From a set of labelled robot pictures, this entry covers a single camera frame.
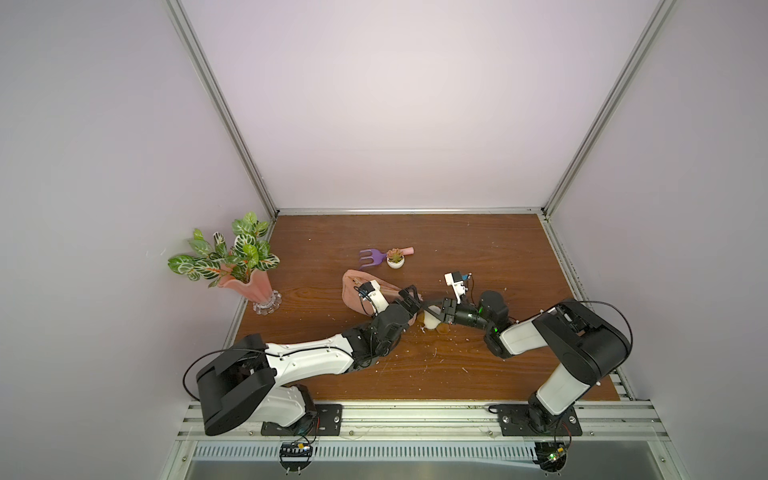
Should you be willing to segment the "brown white plush keychain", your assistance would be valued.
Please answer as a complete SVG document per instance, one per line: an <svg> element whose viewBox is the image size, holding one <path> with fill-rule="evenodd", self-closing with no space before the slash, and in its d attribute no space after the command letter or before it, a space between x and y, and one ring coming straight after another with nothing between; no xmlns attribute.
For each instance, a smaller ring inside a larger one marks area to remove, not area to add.
<svg viewBox="0 0 768 480"><path fill-rule="evenodd" d="M446 334L450 331L449 324L442 322L439 318L425 314L424 310L419 314L418 319L424 331L432 331L439 334Z"/></svg>

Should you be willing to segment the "pink corduroy bag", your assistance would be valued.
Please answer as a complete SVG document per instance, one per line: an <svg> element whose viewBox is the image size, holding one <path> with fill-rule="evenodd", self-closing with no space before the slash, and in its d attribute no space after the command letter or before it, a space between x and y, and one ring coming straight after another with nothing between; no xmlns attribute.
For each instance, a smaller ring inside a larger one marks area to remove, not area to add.
<svg viewBox="0 0 768 480"><path fill-rule="evenodd" d="M342 276L342 300L350 309L368 316L383 312L400 297L400 287L369 273L347 270Z"/></svg>

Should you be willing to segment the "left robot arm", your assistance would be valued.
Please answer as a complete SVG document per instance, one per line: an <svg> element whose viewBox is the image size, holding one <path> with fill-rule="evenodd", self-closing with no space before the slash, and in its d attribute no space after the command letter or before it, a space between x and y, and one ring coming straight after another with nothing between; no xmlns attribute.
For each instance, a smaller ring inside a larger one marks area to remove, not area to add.
<svg viewBox="0 0 768 480"><path fill-rule="evenodd" d="M372 315L340 334L298 344L266 343L253 334L218 352L195 376L205 434L222 435L249 419L296 436L313 433L320 414L299 382L373 366L397 346L422 307L413 285L388 300L370 281L358 296L372 304Z"/></svg>

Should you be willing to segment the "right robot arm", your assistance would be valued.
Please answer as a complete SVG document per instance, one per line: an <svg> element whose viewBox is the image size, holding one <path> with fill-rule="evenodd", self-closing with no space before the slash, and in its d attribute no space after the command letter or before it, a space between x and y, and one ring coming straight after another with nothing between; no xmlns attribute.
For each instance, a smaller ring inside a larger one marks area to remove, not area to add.
<svg viewBox="0 0 768 480"><path fill-rule="evenodd" d="M622 332L591 307L593 300L563 300L524 321L514 321L502 295L485 291L477 304L444 298L427 302L424 319L484 332L496 357L508 359L549 348L558 365L529 397L525 414L537 434L556 433L566 412L605 376L629 358L634 347L630 325Z"/></svg>

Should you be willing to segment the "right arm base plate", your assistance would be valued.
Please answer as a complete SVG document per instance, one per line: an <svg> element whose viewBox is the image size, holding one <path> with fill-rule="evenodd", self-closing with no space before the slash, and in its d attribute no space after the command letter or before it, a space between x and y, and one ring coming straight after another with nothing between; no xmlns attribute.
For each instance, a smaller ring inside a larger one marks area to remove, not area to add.
<svg viewBox="0 0 768 480"><path fill-rule="evenodd" d="M496 416L503 436L578 437L583 430L574 405L561 414L529 404L494 404L487 410Z"/></svg>

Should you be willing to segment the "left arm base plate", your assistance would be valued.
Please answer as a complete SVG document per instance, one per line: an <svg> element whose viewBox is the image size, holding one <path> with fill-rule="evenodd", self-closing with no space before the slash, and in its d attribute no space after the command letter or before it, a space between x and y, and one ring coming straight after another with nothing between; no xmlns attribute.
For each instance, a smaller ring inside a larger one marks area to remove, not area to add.
<svg viewBox="0 0 768 480"><path fill-rule="evenodd" d="M343 419L343 405L321 403L314 406L294 424L282 427L274 422L263 422L260 430L262 436L339 436Z"/></svg>

